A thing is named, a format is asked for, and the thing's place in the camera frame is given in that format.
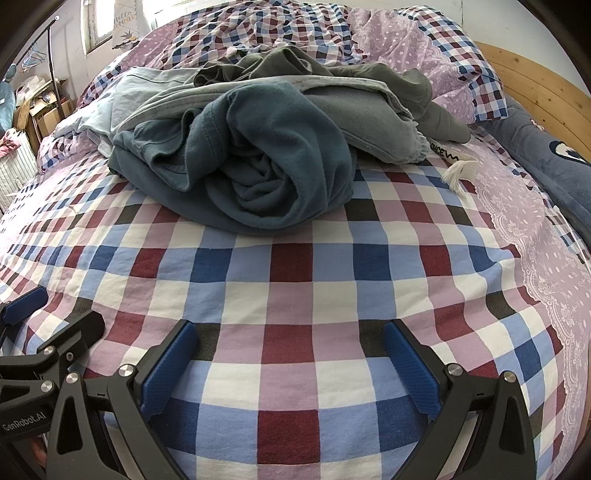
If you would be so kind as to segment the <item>dark teal sweater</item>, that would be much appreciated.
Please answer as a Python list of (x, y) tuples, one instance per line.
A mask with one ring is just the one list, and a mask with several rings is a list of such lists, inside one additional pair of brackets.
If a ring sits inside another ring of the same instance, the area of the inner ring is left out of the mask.
[(260, 122), (232, 94), (114, 136), (109, 169), (172, 212), (253, 235), (296, 227), (353, 195), (355, 155), (324, 115)]

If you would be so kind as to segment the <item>black clothes rack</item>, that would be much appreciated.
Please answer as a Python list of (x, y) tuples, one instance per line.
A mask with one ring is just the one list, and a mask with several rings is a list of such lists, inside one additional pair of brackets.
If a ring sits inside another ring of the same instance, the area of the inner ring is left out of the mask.
[(57, 83), (57, 78), (55, 75), (54, 64), (53, 64), (53, 53), (52, 53), (52, 36), (51, 36), (51, 29), (55, 23), (60, 20), (59, 15), (55, 15), (49, 23), (43, 28), (43, 30), (32, 40), (30, 45), (21, 55), (21, 57), (17, 60), (17, 64), (21, 65), (23, 70), (31, 69), (36, 65), (39, 65), (42, 62), (42, 58), (39, 56), (40, 52), (36, 50), (37, 42), (43, 37), (46, 37), (46, 53), (44, 55), (44, 59), (47, 61), (51, 86), (56, 98), (56, 106), (58, 109), (58, 115), (61, 120), (66, 118), (63, 106), (62, 106), (62, 99)]

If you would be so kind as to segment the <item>cardboard boxes stack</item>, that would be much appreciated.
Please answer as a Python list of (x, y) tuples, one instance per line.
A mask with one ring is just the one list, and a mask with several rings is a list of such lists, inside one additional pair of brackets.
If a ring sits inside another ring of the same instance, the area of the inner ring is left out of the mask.
[(73, 103), (65, 89), (67, 79), (57, 79), (57, 90), (51, 80), (32, 76), (16, 89), (16, 110), (13, 127), (23, 131), (34, 153), (57, 124), (73, 111)]

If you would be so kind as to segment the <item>plaid bed sheet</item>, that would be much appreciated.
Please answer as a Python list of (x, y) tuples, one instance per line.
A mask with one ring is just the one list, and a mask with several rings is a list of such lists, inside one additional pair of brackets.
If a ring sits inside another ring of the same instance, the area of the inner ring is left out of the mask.
[(283, 235), (179, 217), (76, 150), (1, 219), (1, 297), (47, 305), (4, 352), (30, 354), (70, 313), (104, 337), (89, 377), (138, 361), (176, 321), (199, 347), (154, 429), (191, 479), (389, 479), (424, 432), (382, 342), (403, 320), (441, 359), (517, 376), (537, 477), (554, 479), (587, 420), (590, 255), (490, 136), (457, 195), (444, 161), (360, 163), (349, 204)]

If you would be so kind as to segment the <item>light blue garment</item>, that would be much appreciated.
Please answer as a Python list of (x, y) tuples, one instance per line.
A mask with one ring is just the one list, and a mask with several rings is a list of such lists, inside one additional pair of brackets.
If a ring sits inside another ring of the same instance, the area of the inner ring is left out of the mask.
[(122, 130), (179, 111), (193, 91), (195, 76), (195, 68), (133, 67), (119, 75), (97, 100), (61, 121), (53, 136), (91, 131), (100, 141), (110, 143)]

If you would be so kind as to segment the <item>dark blue plush pillow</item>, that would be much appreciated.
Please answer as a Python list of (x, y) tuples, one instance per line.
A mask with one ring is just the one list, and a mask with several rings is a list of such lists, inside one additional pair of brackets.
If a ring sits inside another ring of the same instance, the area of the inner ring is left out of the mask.
[(551, 135), (516, 100), (506, 99), (508, 116), (479, 121), (546, 191), (586, 245), (590, 244), (590, 163)]

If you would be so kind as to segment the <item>window with curtain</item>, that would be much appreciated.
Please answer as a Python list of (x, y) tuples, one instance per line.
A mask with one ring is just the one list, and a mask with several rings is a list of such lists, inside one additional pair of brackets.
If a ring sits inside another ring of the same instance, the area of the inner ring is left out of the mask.
[(142, 1), (95, 0), (82, 2), (86, 54), (111, 42), (113, 50), (128, 50), (149, 33)]

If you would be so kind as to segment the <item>grey trousers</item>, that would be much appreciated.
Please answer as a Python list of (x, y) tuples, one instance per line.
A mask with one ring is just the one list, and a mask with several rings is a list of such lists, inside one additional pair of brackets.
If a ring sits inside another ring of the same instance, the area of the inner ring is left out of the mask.
[(287, 75), (182, 85), (163, 90), (144, 101), (116, 127), (131, 130), (148, 120), (176, 119), (188, 109), (204, 109), (215, 101), (242, 93), (254, 104), (247, 111), (260, 122), (277, 114), (293, 126), (297, 120), (324, 115), (349, 145), (388, 164), (424, 160), (430, 145), (411, 111), (386, 83), (328, 75)]

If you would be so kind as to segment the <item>olive green garment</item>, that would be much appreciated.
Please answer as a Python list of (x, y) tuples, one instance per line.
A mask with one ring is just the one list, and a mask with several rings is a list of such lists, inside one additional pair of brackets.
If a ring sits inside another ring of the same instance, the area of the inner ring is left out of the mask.
[(209, 61), (195, 74), (193, 85), (201, 87), (216, 83), (296, 75), (380, 81), (396, 96), (400, 104), (410, 111), (418, 123), (418, 130), (427, 138), (459, 144), (465, 144), (471, 138), (471, 130), (465, 123), (433, 101), (432, 84), (419, 70), (411, 69), (398, 73), (384, 63), (325, 67), (293, 45), (265, 53), (249, 53), (235, 64)]

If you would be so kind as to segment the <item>wooden headboard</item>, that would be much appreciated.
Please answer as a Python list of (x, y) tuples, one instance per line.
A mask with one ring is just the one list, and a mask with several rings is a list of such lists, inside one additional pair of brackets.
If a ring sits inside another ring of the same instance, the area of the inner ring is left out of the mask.
[(500, 76), (505, 93), (546, 130), (590, 160), (590, 97), (550, 69), (509, 50), (477, 45)]

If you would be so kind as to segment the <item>plaid folded quilt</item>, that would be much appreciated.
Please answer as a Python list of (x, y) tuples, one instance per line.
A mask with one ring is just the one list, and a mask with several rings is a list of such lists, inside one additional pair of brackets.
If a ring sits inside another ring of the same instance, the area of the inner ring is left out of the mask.
[(198, 68), (294, 45), (325, 66), (380, 62), (418, 69), (433, 99), (466, 124), (508, 115), (502, 81), (462, 28), (425, 5), (397, 10), (334, 3), (231, 1), (199, 9), (146, 35), (86, 87), (78, 107), (96, 100), (132, 67)]

